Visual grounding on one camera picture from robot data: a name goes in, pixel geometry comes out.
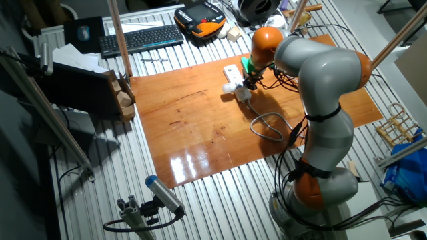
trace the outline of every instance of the blue plastic bag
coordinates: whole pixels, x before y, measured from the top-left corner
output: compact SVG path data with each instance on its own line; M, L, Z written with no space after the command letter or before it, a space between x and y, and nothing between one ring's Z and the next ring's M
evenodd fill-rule
M397 144L392 155L413 143ZM406 197L421 207L427 206L427 149L422 148L413 154L391 164L385 172L381 187L396 195Z

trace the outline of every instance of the keyboard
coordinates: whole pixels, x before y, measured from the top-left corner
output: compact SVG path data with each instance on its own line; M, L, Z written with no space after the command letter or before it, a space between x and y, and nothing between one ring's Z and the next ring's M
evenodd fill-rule
M177 25L152 27L125 33L125 40L129 54L179 45L184 42ZM120 56L120 49L115 35L100 37L99 45L101 46L103 59Z

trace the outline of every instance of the wooden board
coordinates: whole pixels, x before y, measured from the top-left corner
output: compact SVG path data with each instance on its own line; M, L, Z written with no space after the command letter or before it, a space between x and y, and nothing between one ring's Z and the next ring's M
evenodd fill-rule
M315 40L334 44L328 35ZM253 134L250 122L256 115L245 104L238 103L233 95L222 93L222 85L227 83L223 67L231 64L240 67L243 56L248 57L240 55L131 78L157 176L169 188L284 149L283 142L271 142ZM271 85L275 80L272 71L267 70L264 84ZM277 112L283 115L291 126L304 116L300 96L281 87L252 91L251 103L261 114ZM343 95L340 103L352 117L355 127L382 118L365 89ZM287 139L290 129L280 118L267 117L267 120ZM254 129L277 137L261 123L255 124Z

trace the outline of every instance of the aluminum slat table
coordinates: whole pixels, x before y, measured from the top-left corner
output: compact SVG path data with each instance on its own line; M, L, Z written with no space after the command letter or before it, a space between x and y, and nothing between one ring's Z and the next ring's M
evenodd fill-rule
M309 0L308 4L316 3L324 7L321 11L312 12L312 25L334 23L348 28L330 0ZM290 5L296 8L295 3L290 2ZM174 23L173 12L178 7L129 13L121 15L121 20L122 23L163 21L168 25ZM105 34L108 35L108 28L113 27L111 17L104 17L103 24ZM310 37L327 33L337 46L363 52L357 40L341 29L320 27L308 31ZM244 35L235 43L216 39L208 41L204 46L194 47L186 41L183 45L135 53L130 55L133 74L153 75L248 53L251 36ZM36 56L42 42L49 43L53 48L64 46L63 27L43 29L41 35L34 38ZM141 62L141 59L159 57L169 61ZM121 57L99 59L99 64L106 69L125 73ZM402 103L387 82L379 77L371 77L365 88L385 118L391 117L387 110L389 104ZM378 199L387 194L379 186L382 172L372 158L386 157L391 151L375 131L375 127L383 123L384 119L355 129L353 146L339 164L340 167L348 167L349 160L355 161L359 176L364 181L372 182ZM61 238L138 239L135 233L106 232L102 224L120 219L117 199L135 195L139 203L152 200L153 194L145 186L145 178L155 175L155 169L143 126L137 115L121 125L103 121L96 129L96 138L89 150L96 177L93 183L86 180L81 170L78 170L75 171L78 174L70 174L63 178L60 185L56 184L59 176L76 167L77 163L63 149L59 149L50 159ZM115 149L109 142L117 143L119 147ZM287 163L283 171L294 167L292 156L298 158L303 150L304 146L301 146L286 154ZM157 239L281 239L282 233L268 211L268 198L274 188L276 159L277 156L267 157L174 188L173 192L185 205L187 217L172 226L155 230L155 236ZM383 207L382 210L385 212L392 208ZM172 218L167 209L161 209L160 223L166 223Z

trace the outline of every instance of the aluminum rod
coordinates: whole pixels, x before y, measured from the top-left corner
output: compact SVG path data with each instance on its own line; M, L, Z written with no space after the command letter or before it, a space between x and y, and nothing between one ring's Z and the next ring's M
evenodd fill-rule
M398 152L394 155L391 155L384 160L381 160L381 162L379 162L378 166L381 169L386 168L390 164L401 160L402 158L420 150L421 148L423 148L425 146L427 146L427 137L424 137L424 138L418 140L417 142L415 142L415 143L407 146L406 148L402 149L400 152Z
M372 61L372 69L379 64L398 46L398 44L413 30L413 28L427 15L427 3L415 14L411 20L396 34L396 36L387 44L385 48Z
M304 11L304 8L307 5L308 0L300 0L298 3L298 6L296 6L294 16L292 17L291 24L288 26L288 31L293 33L295 31L296 26L298 25L298 22L300 21L300 17L302 12Z
M7 54L19 58L18 54L11 47L8 48ZM77 162L79 162L82 168L86 171L92 171L93 168L90 160L53 110L50 102L47 100L34 78L28 77L22 65L16 60L0 56L0 64L3 65L14 82L16 82L25 96L28 97L28 100L34 105L37 112L39 112L50 128L52 128L53 132L58 136L67 150L77 159Z
M121 58L123 59L123 64L125 65L126 77L130 78L133 76L131 62L129 61L129 53L127 52L125 35L123 34L123 29L121 28L119 7L117 6L117 1L108 0L108 7L109 12L111 14L111 19L113 20L115 36L117 37L117 43L119 44Z

